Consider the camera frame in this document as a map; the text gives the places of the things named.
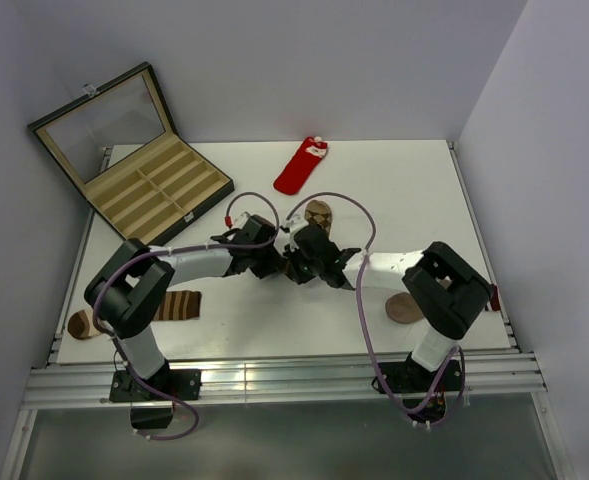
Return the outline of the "tan argyle sock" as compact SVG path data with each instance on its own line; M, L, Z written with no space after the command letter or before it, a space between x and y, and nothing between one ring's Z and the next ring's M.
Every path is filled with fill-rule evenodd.
M288 237L286 245L290 242L290 232L296 232L307 225L320 227L330 239L332 219L332 210L326 202L317 199L308 201L303 213L293 212L285 221L282 230Z

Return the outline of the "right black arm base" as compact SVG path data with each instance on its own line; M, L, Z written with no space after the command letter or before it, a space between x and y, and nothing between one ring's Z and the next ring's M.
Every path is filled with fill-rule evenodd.
M410 357L404 361L380 362L378 366L390 391L402 396L406 409L416 409L433 387L426 405L407 415L417 425L427 427L442 422L463 403L465 364L458 360L449 360L442 374L440 369L428 372Z

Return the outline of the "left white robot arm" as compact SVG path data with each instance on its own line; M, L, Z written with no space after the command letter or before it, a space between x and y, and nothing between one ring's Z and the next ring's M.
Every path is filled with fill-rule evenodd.
M281 256L274 247L278 228L259 215L243 214L222 235L174 251L124 241L86 287L84 297L97 318L109 326L133 377L133 388L157 399L169 386L169 364L152 327L169 287L202 278L225 278L247 270L256 276L278 271Z

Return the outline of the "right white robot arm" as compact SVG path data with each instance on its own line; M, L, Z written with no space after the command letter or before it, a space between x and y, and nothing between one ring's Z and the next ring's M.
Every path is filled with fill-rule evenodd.
M341 249L325 231L301 221L283 228L284 274L296 284L320 279L335 289L365 287L407 293L428 323L407 365L409 383L426 390L442 374L441 365L492 297L492 288L448 244L431 243L406 253Z

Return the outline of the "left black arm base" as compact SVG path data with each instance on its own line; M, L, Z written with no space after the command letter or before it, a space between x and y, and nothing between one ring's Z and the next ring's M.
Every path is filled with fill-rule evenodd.
M173 370L163 367L152 378L145 380L150 387L182 401L197 400L201 386L199 369ZM127 370L118 370L112 378L109 393L110 403L138 404L165 401L165 398L149 391L137 382ZM139 430L161 430L167 428L174 417L175 406L131 407L130 424Z

